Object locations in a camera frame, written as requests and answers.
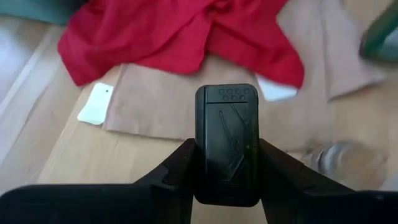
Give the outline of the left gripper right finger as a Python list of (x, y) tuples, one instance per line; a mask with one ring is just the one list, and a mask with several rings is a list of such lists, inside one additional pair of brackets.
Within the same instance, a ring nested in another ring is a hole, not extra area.
[(398, 224), (398, 192), (355, 191), (259, 141), (268, 224)]

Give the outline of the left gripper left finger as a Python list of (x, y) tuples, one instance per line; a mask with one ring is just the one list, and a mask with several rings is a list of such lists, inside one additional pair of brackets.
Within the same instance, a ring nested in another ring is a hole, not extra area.
[(28, 185), (0, 196), (0, 224), (190, 224), (195, 140), (131, 184)]

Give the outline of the black spice tin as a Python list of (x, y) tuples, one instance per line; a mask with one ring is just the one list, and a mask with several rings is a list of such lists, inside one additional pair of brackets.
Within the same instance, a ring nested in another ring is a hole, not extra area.
[(252, 207), (259, 196), (259, 99), (254, 86), (204, 85), (195, 93), (195, 197)]

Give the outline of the green-lidded glass spice jar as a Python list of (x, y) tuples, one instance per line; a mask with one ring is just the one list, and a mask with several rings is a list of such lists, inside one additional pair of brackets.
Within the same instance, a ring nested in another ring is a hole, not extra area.
[(364, 32), (359, 54), (368, 60), (398, 62), (398, 0), (393, 0)]

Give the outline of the white paper tag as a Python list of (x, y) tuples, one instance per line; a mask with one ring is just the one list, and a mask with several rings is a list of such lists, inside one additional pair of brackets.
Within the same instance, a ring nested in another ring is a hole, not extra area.
[(272, 82), (256, 74), (258, 85), (266, 101), (280, 101), (294, 97), (298, 89)]
[(102, 125), (106, 118), (113, 90), (112, 85), (101, 82), (95, 83), (86, 104), (77, 116), (77, 120), (95, 126)]

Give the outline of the red cloth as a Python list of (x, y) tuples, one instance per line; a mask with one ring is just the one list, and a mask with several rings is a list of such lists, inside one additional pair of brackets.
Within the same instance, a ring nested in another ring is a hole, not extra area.
[(89, 0), (58, 52), (78, 86), (122, 63), (189, 75), (215, 54), (299, 89), (303, 63), (277, 23), (288, 0)]

